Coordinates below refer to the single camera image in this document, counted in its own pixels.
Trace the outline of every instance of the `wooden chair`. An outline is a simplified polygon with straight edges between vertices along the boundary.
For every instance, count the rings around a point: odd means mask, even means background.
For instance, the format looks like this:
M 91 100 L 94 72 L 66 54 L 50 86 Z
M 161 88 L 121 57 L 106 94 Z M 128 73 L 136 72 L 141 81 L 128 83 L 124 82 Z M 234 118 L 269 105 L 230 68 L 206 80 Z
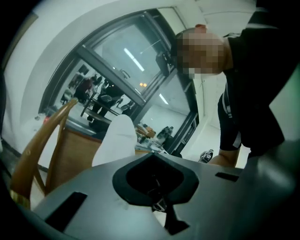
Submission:
M 92 166 L 93 158 L 102 141 L 65 127 L 68 114 L 76 103 L 77 101 L 72 99 L 62 106 L 39 129 L 25 148 L 10 184 L 10 194 L 16 203 L 30 208 L 30 191 L 34 177 L 40 189 L 47 195 Z M 38 161 L 48 139 L 59 124 L 57 144 L 44 185 L 38 170 Z

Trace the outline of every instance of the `person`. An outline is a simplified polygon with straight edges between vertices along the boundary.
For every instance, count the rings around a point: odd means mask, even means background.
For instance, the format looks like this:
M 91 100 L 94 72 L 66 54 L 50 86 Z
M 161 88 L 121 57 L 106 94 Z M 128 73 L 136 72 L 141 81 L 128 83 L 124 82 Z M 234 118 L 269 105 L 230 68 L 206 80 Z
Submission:
M 160 133 L 157 135 L 158 139 L 164 139 L 163 142 L 172 134 L 174 127 L 165 127 Z
M 72 91 L 70 90 L 70 88 L 67 88 L 60 100 L 62 101 L 62 104 L 64 105 L 65 102 L 70 101 L 72 99 L 72 97 L 73 97 Z
M 197 25 L 176 35 L 172 44 L 171 58 L 180 72 L 223 72 L 227 78 L 218 102 L 220 151 L 210 164 L 235 167 L 241 144 L 250 148 L 250 158 L 284 140 L 269 104 L 296 67 L 299 43 L 288 37 L 292 22 L 278 21 L 284 20 L 281 6 L 273 3 L 257 1 L 239 37 L 221 38 Z
M 123 91 L 115 86 L 111 81 L 108 80 L 108 86 L 106 88 L 101 89 L 101 93 L 99 94 L 97 101 L 103 104 L 107 108 L 111 108 L 116 104 L 116 102 L 122 97 Z M 100 110 L 99 115 L 104 117 L 108 112 L 107 109 L 103 108 L 101 105 L 95 103 L 92 111 L 98 113 Z M 91 116 L 87 117 L 88 121 L 93 121 Z
M 84 103 L 87 99 L 86 91 L 90 90 L 93 86 L 93 81 L 95 80 L 95 77 L 90 77 L 84 79 L 81 84 L 76 88 L 76 91 L 74 93 L 74 97 L 78 98 L 78 101 L 80 103 Z

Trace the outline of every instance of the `glass door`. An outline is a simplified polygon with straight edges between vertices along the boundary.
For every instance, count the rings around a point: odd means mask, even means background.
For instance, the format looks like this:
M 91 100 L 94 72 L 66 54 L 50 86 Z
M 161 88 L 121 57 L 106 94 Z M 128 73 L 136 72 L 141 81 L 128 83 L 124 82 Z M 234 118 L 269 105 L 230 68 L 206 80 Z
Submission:
M 118 23 L 90 47 L 144 99 L 147 89 L 161 78 L 161 68 L 168 68 L 160 57 L 166 46 L 143 14 Z

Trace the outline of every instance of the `ceiling light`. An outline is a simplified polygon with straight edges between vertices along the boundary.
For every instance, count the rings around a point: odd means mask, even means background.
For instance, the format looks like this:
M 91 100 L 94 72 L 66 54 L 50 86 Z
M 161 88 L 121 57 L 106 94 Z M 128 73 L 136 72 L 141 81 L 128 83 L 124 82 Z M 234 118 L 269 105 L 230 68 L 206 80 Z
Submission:
M 163 100 L 163 102 L 165 103 L 165 104 L 168 104 L 168 102 L 165 100 L 165 98 L 163 97 L 163 95 L 159 95 L 160 96 L 160 98 Z
M 141 95 L 141 93 L 138 91 L 138 89 L 135 88 L 135 90 Z
M 128 51 L 127 48 L 124 48 L 124 52 L 131 58 L 131 60 L 138 66 L 138 68 L 143 72 L 145 69 L 141 66 L 141 64 L 135 59 L 135 57 Z

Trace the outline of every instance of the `white cloth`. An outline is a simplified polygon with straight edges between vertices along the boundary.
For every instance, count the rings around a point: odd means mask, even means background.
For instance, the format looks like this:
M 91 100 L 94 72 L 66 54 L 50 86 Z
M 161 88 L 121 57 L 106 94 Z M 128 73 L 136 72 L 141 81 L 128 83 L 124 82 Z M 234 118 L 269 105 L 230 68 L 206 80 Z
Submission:
M 103 85 L 103 83 L 101 83 L 100 85 L 96 85 L 94 87 L 93 92 L 96 92 L 94 99 L 97 99 L 99 94 L 101 93 L 102 85 Z
M 137 136 L 132 120 L 126 115 L 115 117 L 97 150 L 92 166 L 135 155 Z

